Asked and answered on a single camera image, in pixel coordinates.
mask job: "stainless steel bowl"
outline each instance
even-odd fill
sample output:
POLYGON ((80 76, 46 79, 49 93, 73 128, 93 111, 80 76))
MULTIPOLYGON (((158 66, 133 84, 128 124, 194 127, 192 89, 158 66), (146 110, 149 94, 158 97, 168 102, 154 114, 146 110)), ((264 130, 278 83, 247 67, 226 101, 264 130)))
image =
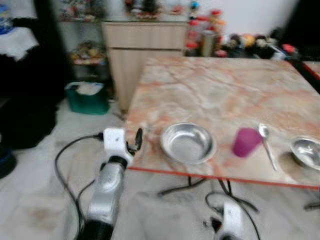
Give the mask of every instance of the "stainless steel bowl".
POLYGON ((210 159, 217 143, 203 127, 194 123, 177 123, 167 127, 160 136, 163 151, 184 164, 200 164, 210 159))
POLYGON ((304 137, 291 143, 291 150, 299 164, 320 171, 320 143, 304 137))

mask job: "tiled floor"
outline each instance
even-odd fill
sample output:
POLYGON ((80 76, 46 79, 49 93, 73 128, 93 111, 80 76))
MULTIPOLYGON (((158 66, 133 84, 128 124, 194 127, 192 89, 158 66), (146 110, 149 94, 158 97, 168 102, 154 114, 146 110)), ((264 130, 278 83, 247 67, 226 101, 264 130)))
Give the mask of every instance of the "tiled floor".
MULTIPOLYGON (((0 180, 0 240, 72 240, 76 216, 53 169, 57 152, 73 139, 120 127, 123 122, 113 104, 110 113, 90 116, 69 111, 66 101, 57 113, 52 133, 33 149, 17 151, 18 165, 0 180)), ((92 180, 104 159, 102 143, 84 140, 61 156, 60 166, 74 191, 92 180)), ((125 191, 113 239, 115 240, 212 240, 213 231, 203 227, 212 212, 204 204, 212 189, 208 181, 190 191, 158 198, 162 189, 186 184, 186 177, 127 171, 125 191)), ((236 195, 252 201, 253 212, 263 240, 315 240, 320 236, 320 211, 305 212, 303 205, 316 201, 317 192, 308 190, 233 183, 236 195)), ((93 188, 83 194, 85 209, 93 188)), ((255 240, 253 227, 243 221, 246 240, 255 240)))

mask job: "metal spoon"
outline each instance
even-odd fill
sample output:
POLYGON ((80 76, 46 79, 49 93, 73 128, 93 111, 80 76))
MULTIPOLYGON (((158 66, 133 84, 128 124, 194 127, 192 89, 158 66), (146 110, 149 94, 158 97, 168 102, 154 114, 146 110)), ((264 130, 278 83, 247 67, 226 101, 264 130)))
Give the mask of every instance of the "metal spoon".
POLYGON ((275 171, 278 171, 277 165, 275 163, 275 158, 270 150, 270 146, 267 142, 267 139, 269 137, 269 129, 266 125, 264 125, 263 123, 259 123, 259 127, 258 127, 258 131, 259 134, 261 135, 261 137, 263 138, 263 144, 264 147, 266 149, 266 152, 268 153, 269 159, 271 161, 272 167, 275 171))

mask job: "pink cup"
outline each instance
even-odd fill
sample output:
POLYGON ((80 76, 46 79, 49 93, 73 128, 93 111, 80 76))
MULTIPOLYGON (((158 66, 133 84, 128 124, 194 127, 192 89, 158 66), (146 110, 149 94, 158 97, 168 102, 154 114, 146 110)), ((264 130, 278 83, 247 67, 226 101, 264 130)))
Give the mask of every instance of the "pink cup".
POLYGON ((240 158, 247 157, 263 141, 257 130, 243 127, 237 133, 232 150, 240 158))

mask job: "green container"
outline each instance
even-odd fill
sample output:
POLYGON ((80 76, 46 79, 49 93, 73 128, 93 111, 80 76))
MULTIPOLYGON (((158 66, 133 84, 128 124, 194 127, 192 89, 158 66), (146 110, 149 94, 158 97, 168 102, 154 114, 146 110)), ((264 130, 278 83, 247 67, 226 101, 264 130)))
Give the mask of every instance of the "green container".
POLYGON ((65 87, 66 96, 72 112, 90 115, 103 115, 109 110, 104 84, 97 82, 71 82, 65 87), (100 88, 95 94, 82 94, 77 90, 81 85, 100 88))

